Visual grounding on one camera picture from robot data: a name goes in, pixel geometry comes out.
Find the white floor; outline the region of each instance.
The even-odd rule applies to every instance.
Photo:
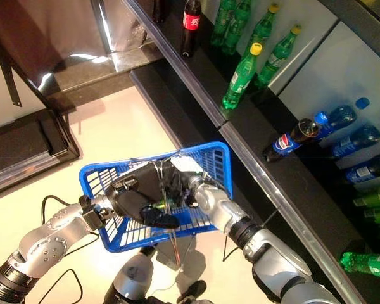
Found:
[[[84,165],[175,149],[135,87],[79,107],[71,114],[70,123],[81,147],[82,158],[69,166],[42,174],[17,187],[16,191],[0,195],[0,265],[18,247],[21,238],[40,225],[43,197],[54,194],[69,203],[77,202],[82,195],[78,173]],[[48,201],[47,219],[61,207],[55,201]],[[92,236],[86,236],[75,246],[85,244],[90,238]],[[175,303],[179,296],[175,280],[188,284],[192,280],[189,276],[200,276],[208,286],[203,298],[215,304],[271,303],[254,283],[251,265],[244,260],[240,250],[225,263],[222,262],[224,239],[217,231],[197,235],[196,248],[186,259],[185,274],[157,262],[154,256],[155,271],[148,296]],[[234,244],[229,241],[229,249],[233,247]],[[81,303],[100,304],[120,267],[136,252],[131,250],[113,254],[106,251],[99,240],[65,257],[53,267],[35,285],[27,296],[26,304],[37,304],[55,280],[69,268],[76,271],[83,285]],[[68,273],[42,303],[69,304],[79,294],[73,275]]]

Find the black cable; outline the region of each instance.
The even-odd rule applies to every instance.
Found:
[[[229,258],[229,256],[230,256],[231,254],[233,254],[233,253],[239,248],[238,246],[235,247],[234,249],[231,250],[230,253],[228,253],[227,256],[225,256],[225,252],[227,251],[227,240],[228,240],[228,237],[225,236],[224,255],[222,256],[222,261],[223,261],[223,262],[225,262],[225,261]]]
[[[66,270],[60,277],[59,279],[56,280],[56,282],[51,286],[51,288],[49,288],[49,290],[46,292],[46,294],[44,294],[44,296],[41,298],[41,300],[38,302],[38,304],[41,304],[42,301],[44,301],[45,297],[48,295],[48,293],[51,292],[51,290],[56,286],[56,284],[60,281],[60,279],[62,279],[62,277],[68,272],[68,271],[72,271],[73,272],[73,275],[75,276],[76,278],[76,282],[77,284],[79,285],[79,288],[80,288],[80,297],[77,301],[73,302],[72,304],[76,304],[78,303],[82,298],[83,298],[83,287],[82,287],[82,284],[80,283],[79,281],[79,278],[77,277],[77,274],[76,272],[73,270],[73,269],[68,269]]]
[[[71,206],[72,204],[69,204],[67,203],[66,201],[63,201],[62,199],[60,199],[59,197],[55,196],[55,195],[47,195],[45,196],[45,198],[43,199],[42,201],[42,206],[41,206],[41,222],[42,222],[42,225],[45,224],[45,207],[46,207],[46,201],[49,199],[49,198],[53,198],[54,200],[58,201],[59,203],[61,203],[62,205],[65,205],[65,206]],[[64,257],[67,257],[68,255],[82,249],[82,248],[85,248],[86,246],[89,246],[90,244],[94,243],[95,241],[97,241],[99,238],[100,238],[100,235],[95,233],[95,232],[89,232],[89,234],[92,234],[94,236],[96,236],[96,238],[90,242],[88,242],[87,244],[83,245],[83,246],[80,246],[79,248],[76,248],[70,252],[68,252]],[[51,288],[49,288],[49,290],[46,292],[46,294],[44,294],[44,296],[41,298],[41,300],[39,301],[38,304],[41,304],[42,301],[45,299],[45,297],[51,292],[51,290],[56,286],[56,284],[60,281],[60,279],[68,272],[68,271],[72,271],[75,278],[76,278],[76,281],[77,281],[77,284],[79,285],[79,288],[80,288],[80,297],[77,301],[73,302],[72,304],[76,304],[78,303],[82,297],[83,297],[83,287],[82,287],[82,284],[80,283],[79,281],[79,278],[77,277],[77,274],[76,272],[73,270],[73,269],[68,269],[66,270],[60,277],[59,279],[56,280],[56,282],[51,286]]]
[[[59,197],[57,197],[55,195],[45,196],[45,198],[42,200],[42,205],[41,205],[41,225],[45,224],[45,206],[46,206],[46,201],[49,198],[53,198],[54,200],[57,200],[59,203],[61,203],[62,205],[65,205],[65,206],[71,205],[71,204],[67,203],[66,201],[63,201],[62,199],[60,199]]]
[[[76,248],[70,252],[68,252],[64,257],[67,257],[68,255],[72,254],[73,252],[76,252],[77,250],[80,250],[82,248],[85,248],[86,246],[89,246],[90,244],[94,243],[95,241],[97,241],[99,238],[100,238],[100,235],[95,233],[95,232],[89,232],[89,234],[92,234],[93,236],[96,236],[96,238],[94,240],[92,240],[91,242],[83,245],[83,246],[80,246],[79,248]]]

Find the store shelf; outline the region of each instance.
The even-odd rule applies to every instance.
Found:
[[[178,148],[208,141],[225,142],[166,60],[138,68],[132,71],[130,76],[166,132],[177,140]],[[266,227],[281,239],[287,240],[287,244],[307,262],[313,272],[313,278],[337,294],[318,263],[279,215],[231,147],[230,151],[236,203],[257,222],[266,222]]]
[[[364,250],[367,245],[306,162],[295,154],[278,163],[266,163],[261,157],[262,150],[280,132],[295,124],[295,117],[270,90],[260,94],[251,90],[235,111],[222,109],[221,98],[239,55],[225,56],[210,46],[212,24],[202,16],[199,47],[192,58],[184,60],[178,53],[184,1],[170,1],[167,20],[160,25],[152,22],[150,1],[124,1],[345,302],[380,303],[379,278],[347,275],[338,265],[342,252]],[[174,79],[170,79],[169,86],[175,87]],[[169,106],[164,107],[166,110],[159,112],[161,117],[169,115]],[[332,162],[321,161],[321,167],[324,165],[338,172]]]

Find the dark brown bottle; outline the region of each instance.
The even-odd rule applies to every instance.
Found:
[[[165,0],[153,0],[153,21],[156,23],[165,22],[165,7]]]
[[[196,34],[200,23],[200,0],[187,0],[183,15],[183,38],[180,53],[182,56],[191,57],[196,47]]]

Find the yellow bottle cap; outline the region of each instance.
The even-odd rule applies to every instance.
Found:
[[[292,29],[291,29],[291,32],[294,34],[294,35],[300,35],[301,34],[301,31],[302,31],[302,27],[300,24],[296,24]]]
[[[279,11],[279,5],[277,3],[272,3],[269,8],[268,8],[268,11],[271,12],[272,14],[276,14],[278,11]]]
[[[252,55],[258,56],[262,52],[263,46],[260,43],[254,43],[251,46],[250,52]]]

